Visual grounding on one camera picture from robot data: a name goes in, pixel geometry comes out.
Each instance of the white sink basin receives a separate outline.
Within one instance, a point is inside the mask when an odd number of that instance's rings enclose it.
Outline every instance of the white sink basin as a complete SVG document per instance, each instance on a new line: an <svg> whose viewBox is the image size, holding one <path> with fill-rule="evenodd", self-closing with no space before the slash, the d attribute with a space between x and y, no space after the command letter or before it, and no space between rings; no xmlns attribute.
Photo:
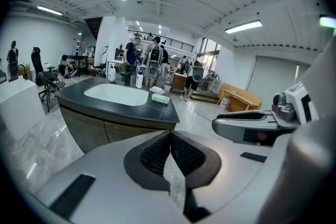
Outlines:
<svg viewBox="0 0 336 224"><path fill-rule="evenodd" d="M131 106L147 102L148 92L115 84L99 84L84 92L86 96L96 99Z"/></svg>

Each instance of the black rubber pad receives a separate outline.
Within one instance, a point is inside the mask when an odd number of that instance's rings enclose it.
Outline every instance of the black rubber pad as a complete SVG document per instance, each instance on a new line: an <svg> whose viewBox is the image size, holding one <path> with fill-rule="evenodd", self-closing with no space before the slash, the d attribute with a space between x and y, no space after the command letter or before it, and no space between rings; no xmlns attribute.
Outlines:
<svg viewBox="0 0 336 224"><path fill-rule="evenodd" d="M257 155L257 154L253 154L253 153L249 153L249 152L242 153L241 157L251 159L253 161L261 162L261 163L264 163L265 160L267 159L266 156Z"/></svg>
<svg viewBox="0 0 336 224"><path fill-rule="evenodd" d="M80 175L50 206L59 216L69 220L85 194L96 179L87 175Z"/></svg>

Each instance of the cardboard box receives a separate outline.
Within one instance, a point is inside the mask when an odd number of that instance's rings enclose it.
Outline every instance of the cardboard box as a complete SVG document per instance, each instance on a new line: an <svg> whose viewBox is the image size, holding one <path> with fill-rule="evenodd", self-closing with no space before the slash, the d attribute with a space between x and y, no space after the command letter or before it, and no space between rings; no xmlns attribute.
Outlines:
<svg viewBox="0 0 336 224"><path fill-rule="evenodd" d="M30 66L29 65L25 65L25 69L26 69L26 73L27 73L27 79L31 80L31 75L32 73L30 73ZM19 67L19 76L22 76L25 74L25 70L23 67Z"/></svg>

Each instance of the cabinet door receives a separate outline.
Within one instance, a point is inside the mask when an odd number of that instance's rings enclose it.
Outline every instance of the cabinet door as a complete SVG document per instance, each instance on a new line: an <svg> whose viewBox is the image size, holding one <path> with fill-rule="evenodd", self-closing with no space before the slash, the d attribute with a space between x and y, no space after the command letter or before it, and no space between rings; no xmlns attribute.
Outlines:
<svg viewBox="0 0 336 224"><path fill-rule="evenodd" d="M124 125L108 121L104 121L104 124L110 143L125 140L141 134L159 131L158 129Z"/></svg>
<svg viewBox="0 0 336 224"><path fill-rule="evenodd" d="M109 143L103 120L64 107L60 110L73 139L84 153Z"/></svg>

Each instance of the bottle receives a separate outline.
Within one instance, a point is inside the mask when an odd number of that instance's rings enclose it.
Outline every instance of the bottle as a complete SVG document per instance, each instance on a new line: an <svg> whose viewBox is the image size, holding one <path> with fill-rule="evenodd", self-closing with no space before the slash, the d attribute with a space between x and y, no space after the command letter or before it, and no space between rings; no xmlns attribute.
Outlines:
<svg viewBox="0 0 336 224"><path fill-rule="evenodd" d="M116 75L116 70L115 68L113 68L113 66L111 66L110 68L110 73L108 75L108 79L110 82L115 82L117 75Z"/></svg>
<svg viewBox="0 0 336 224"><path fill-rule="evenodd" d="M142 69L140 69L139 74L137 74L137 81L135 83L135 86L139 89L141 89L142 87L142 80L143 80Z"/></svg>

